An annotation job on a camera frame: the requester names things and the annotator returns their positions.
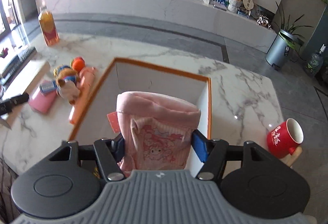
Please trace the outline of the grey trash bin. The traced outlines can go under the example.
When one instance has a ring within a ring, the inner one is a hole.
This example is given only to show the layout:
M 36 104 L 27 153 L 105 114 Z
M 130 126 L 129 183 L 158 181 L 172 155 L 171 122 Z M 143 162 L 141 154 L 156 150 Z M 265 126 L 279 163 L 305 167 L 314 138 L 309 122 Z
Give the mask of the grey trash bin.
M 279 71 L 290 58 L 295 47 L 300 44 L 302 41 L 297 36 L 280 29 L 266 53 L 265 60 L 271 67 Z

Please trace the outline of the pink cloth pouch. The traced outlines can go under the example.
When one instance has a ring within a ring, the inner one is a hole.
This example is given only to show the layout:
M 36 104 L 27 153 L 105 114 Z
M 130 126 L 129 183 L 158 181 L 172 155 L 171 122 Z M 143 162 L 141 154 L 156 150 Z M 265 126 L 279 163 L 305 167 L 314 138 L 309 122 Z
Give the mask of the pink cloth pouch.
M 183 170 L 201 111 L 168 95 L 124 92 L 117 96 L 116 111 L 107 117 L 124 138 L 119 166 L 130 176 L 133 170 Z

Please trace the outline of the orange crochet ball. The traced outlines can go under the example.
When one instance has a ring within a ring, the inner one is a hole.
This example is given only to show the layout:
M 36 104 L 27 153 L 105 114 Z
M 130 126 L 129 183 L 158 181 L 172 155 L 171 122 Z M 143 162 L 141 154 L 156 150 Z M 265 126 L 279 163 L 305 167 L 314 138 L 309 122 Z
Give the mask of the orange crochet ball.
M 77 73 L 80 73 L 81 70 L 86 66 L 86 63 L 82 57 L 76 57 L 71 60 L 70 66 Z

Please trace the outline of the teddy bear on shelf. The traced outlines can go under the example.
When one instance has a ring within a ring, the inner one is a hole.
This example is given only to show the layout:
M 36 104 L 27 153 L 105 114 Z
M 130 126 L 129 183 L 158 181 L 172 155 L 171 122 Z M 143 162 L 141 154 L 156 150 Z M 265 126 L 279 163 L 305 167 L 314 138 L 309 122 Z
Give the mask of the teddy bear on shelf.
M 242 4 L 242 0 L 229 0 L 228 11 L 237 13 Z

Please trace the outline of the black remote control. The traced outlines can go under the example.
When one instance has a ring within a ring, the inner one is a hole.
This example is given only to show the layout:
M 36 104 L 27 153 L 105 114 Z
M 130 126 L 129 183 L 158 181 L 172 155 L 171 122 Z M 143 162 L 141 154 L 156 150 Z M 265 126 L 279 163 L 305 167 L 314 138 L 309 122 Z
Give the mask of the black remote control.
M 9 86 L 15 77 L 27 65 L 27 63 L 36 55 L 36 53 L 36 48 L 34 46 L 30 46 L 20 54 L 16 55 L 1 76 L 1 86 Z

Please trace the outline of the water jug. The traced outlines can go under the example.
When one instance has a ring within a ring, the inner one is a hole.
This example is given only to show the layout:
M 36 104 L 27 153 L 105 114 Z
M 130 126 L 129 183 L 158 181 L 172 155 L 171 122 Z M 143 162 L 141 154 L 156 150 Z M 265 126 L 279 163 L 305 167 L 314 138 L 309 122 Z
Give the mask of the water jug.
M 311 77 L 314 77 L 320 68 L 323 65 L 323 52 L 326 49 L 326 45 L 323 44 L 319 51 L 312 53 L 310 59 L 307 61 L 304 69 L 305 72 L 310 75 Z

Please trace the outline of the marble tv cabinet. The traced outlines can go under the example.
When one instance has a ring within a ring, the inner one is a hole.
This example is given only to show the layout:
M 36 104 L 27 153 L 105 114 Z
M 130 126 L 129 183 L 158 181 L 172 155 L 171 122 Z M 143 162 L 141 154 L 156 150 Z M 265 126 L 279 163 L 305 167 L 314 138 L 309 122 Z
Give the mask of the marble tv cabinet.
M 165 21 L 232 39 L 267 52 L 276 38 L 272 29 L 201 0 L 36 0 L 54 14 L 113 14 Z

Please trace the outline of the brown plush bear toy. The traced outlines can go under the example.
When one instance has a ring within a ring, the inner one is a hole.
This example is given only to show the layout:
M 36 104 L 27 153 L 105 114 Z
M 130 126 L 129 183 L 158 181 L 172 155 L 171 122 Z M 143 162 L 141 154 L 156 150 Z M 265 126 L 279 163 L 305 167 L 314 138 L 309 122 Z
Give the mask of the brown plush bear toy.
M 74 105 L 80 96 L 78 72 L 68 65 L 58 66 L 53 74 L 57 86 L 57 94 L 66 99 L 71 105 Z

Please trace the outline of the orange white storage box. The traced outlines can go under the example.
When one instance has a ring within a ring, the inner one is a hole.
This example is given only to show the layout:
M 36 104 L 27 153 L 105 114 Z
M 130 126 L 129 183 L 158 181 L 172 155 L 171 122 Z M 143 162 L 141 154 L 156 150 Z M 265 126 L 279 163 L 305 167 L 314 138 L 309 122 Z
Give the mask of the orange white storage box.
M 119 167 L 133 170 L 187 169 L 202 166 L 191 146 L 198 130 L 211 136 L 211 80 L 143 61 L 115 58 L 91 92 L 70 138 L 89 144 L 121 134 Z

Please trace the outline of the iced tea bottle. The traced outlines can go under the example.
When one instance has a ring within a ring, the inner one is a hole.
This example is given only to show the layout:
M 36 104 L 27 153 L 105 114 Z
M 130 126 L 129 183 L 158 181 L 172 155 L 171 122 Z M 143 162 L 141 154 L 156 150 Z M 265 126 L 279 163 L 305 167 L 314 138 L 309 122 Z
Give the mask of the iced tea bottle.
M 46 45 L 52 46 L 57 44 L 59 42 L 59 36 L 55 25 L 55 20 L 53 14 L 47 9 L 46 6 L 40 7 L 38 21 Z

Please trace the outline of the potted green plant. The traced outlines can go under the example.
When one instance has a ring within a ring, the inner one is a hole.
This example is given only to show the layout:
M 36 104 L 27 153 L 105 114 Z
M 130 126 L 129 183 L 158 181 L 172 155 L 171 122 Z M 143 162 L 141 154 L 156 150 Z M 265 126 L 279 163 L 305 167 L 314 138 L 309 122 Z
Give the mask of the potted green plant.
M 277 6 L 277 18 L 274 17 L 272 24 L 277 29 L 277 36 L 293 50 L 299 50 L 304 44 L 304 36 L 298 32 L 301 28 L 313 28 L 312 25 L 300 24 L 300 21 L 305 14 L 300 15 L 297 18 L 292 19 L 290 14 L 286 14 L 283 4 L 276 3 Z

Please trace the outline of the red ceramic mug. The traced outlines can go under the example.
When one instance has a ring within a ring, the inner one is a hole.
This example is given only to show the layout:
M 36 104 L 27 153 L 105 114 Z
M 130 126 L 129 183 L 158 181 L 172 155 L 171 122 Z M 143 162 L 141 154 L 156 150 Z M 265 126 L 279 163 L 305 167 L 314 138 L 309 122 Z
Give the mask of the red ceramic mug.
M 301 125 L 293 118 L 288 118 L 267 134 L 267 148 L 277 157 L 292 155 L 304 141 Z

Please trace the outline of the pink notebook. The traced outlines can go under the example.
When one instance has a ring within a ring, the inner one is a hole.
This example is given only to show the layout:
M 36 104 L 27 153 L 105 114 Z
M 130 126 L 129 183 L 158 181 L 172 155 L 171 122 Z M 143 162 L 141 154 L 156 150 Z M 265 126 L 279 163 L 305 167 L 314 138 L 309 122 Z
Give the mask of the pink notebook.
M 55 91 L 42 94 L 40 89 L 37 89 L 29 99 L 28 104 L 33 111 L 41 114 L 47 114 L 56 97 L 57 93 Z

